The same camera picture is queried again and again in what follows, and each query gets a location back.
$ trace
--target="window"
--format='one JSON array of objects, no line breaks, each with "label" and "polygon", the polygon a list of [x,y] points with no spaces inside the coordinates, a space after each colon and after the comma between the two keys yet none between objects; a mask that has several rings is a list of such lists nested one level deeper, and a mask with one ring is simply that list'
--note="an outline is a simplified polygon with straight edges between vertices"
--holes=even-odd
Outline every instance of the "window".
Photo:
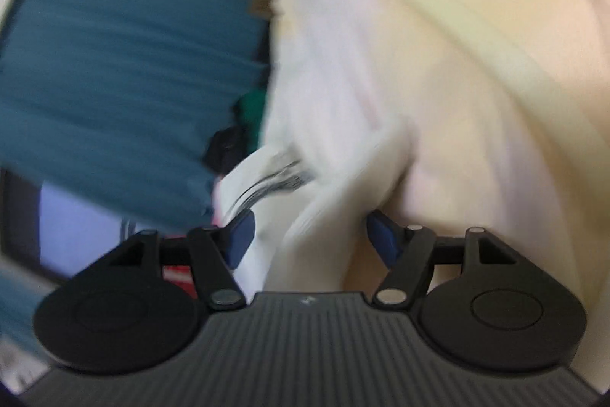
[{"label": "window", "polygon": [[0,194],[2,255],[52,281],[80,272],[136,230],[135,222],[10,171],[2,171]]}]

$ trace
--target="circular indentation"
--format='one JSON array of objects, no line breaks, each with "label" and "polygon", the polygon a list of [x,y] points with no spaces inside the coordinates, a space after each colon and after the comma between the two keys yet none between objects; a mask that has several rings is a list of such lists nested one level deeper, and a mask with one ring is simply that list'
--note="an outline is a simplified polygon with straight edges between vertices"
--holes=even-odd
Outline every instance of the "circular indentation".
[{"label": "circular indentation", "polygon": [[85,297],[76,306],[78,324],[99,333],[127,330],[146,316],[146,304],[122,291],[100,291]]},{"label": "circular indentation", "polygon": [[383,305],[395,306],[407,300],[407,294],[398,288],[386,288],[377,293],[377,300]]},{"label": "circular indentation", "polygon": [[138,371],[172,357],[194,336],[197,305],[181,288],[129,267],[87,271],[34,314],[36,336],[57,362],[95,374]]},{"label": "circular indentation", "polygon": [[472,301],[472,313],[483,324],[500,330],[523,330],[542,316],[542,305],[516,290],[490,290]]},{"label": "circular indentation", "polygon": [[218,306],[232,306],[237,304],[242,299],[242,296],[235,290],[225,288],[223,290],[216,290],[212,294],[212,302]]}]

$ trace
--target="black object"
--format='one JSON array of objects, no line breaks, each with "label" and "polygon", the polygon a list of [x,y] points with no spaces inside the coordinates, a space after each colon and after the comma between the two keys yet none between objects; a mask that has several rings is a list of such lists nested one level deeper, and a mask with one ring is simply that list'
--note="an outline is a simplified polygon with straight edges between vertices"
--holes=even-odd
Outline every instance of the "black object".
[{"label": "black object", "polygon": [[[214,239],[230,239],[235,230],[251,241],[253,226],[240,229],[251,217],[183,239],[137,233],[41,303],[38,340],[59,364],[87,373],[132,372],[169,359],[211,313],[245,305]],[[190,266],[199,301],[164,281],[163,265]]]},{"label": "black object", "polygon": [[[90,363],[81,367],[86,357],[57,357],[61,366],[22,399],[30,407],[590,407],[600,400],[567,365],[584,331],[584,310],[550,276],[480,228],[443,238],[421,226],[402,229],[379,212],[367,224],[391,266],[371,303],[358,293],[261,293],[246,306],[223,261],[239,263],[254,235],[251,213],[223,230],[197,229],[179,240],[135,235],[127,247],[140,249],[111,252],[47,297],[35,317],[37,336],[54,355],[65,353],[57,343],[68,337],[55,333],[49,340],[48,328],[64,322],[59,314],[78,316],[78,302],[99,299],[90,278],[106,291],[116,270],[125,270],[121,296],[110,304],[101,299],[109,312],[93,306],[80,323],[96,330],[102,349],[142,315],[133,302],[125,305],[127,295],[143,290],[135,273],[146,275],[150,293],[163,294],[168,284],[152,283],[160,265],[186,262],[199,297],[191,301],[199,322],[192,341],[182,343],[192,324],[185,304],[179,337],[171,347],[162,343],[164,357],[154,367],[123,356],[123,364],[92,371]],[[463,272],[426,295],[435,264],[462,264]],[[53,304],[58,299],[60,306]],[[480,337],[486,346],[478,345]],[[72,343],[67,350],[74,349]]]},{"label": "black object", "polygon": [[259,63],[266,64],[266,67],[263,68],[260,74],[260,79],[258,81],[258,88],[267,88],[269,83],[269,76],[271,74],[271,51],[270,51],[270,42],[271,42],[271,24],[270,22],[266,22],[265,31],[263,32],[263,36],[258,43],[258,47],[256,49],[255,60]]},{"label": "black object", "polygon": [[216,132],[208,143],[203,164],[217,174],[227,175],[248,157],[248,140],[242,126]]},{"label": "black object", "polygon": [[21,400],[9,392],[2,383],[0,383],[0,405],[2,407],[27,407]]},{"label": "black object", "polygon": [[[569,364],[586,314],[565,287],[482,228],[464,238],[412,228],[379,212],[368,220],[373,243],[400,252],[374,297],[377,306],[409,311],[440,351],[464,365],[522,373]],[[462,274],[426,294],[437,264],[462,264]],[[379,299],[390,288],[404,300]]]},{"label": "black object", "polygon": [[610,390],[591,407],[610,407]]}]

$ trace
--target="blue fabric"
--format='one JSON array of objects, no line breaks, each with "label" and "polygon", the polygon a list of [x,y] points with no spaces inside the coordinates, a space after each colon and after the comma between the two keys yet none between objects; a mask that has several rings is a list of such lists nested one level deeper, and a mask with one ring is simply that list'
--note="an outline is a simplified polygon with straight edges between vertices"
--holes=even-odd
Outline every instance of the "blue fabric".
[{"label": "blue fabric", "polygon": [[227,228],[229,229],[229,243],[225,252],[225,261],[227,267],[234,270],[237,269],[254,240],[256,230],[254,213],[246,209],[236,219],[233,219]]},{"label": "blue fabric", "polygon": [[0,273],[0,332],[26,352],[44,357],[32,316],[44,295]]},{"label": "blue fabric", "polygon": [[380,211],[367,216],[367,236],[385,267],[391,269],[403,253],[402,229]]},{"label": "blue fabric", "polygon": [[0,162],[157,226],[208,224],[200,158],[263,70],[248,4],[18,0],[0,45]]}]

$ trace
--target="white cloth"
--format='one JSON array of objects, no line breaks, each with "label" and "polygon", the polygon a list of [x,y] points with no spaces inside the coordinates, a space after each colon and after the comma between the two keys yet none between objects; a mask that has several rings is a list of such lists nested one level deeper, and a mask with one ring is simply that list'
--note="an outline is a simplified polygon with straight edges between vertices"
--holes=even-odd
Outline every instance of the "white cloth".
[{"label": "white cloth", "polygon": [[[234,272],[246,297],[262,289],[340,291],[362,221],[390,196],[408,166],[410,147],[407,121],[388,121],[334,178],[256,203],[254,241]],[[220,182],[222,212],[231,212],[251,185],[296,158],[273,145],[252,154]]]},{"label": "white cloth", "polygon": [[[485,226],[562,282],[590,316],[575,365],[610,386],[610,2],[275,0],[274,11],[264,143],[294,148],[325,184],[382,123],[407,117],[413,164],[388,212],[441,235]],[[287,233],[298,257],[277,253],[274,288],[320,251]],[[306,267],[297,280],[326,281],[327,265]]]}]

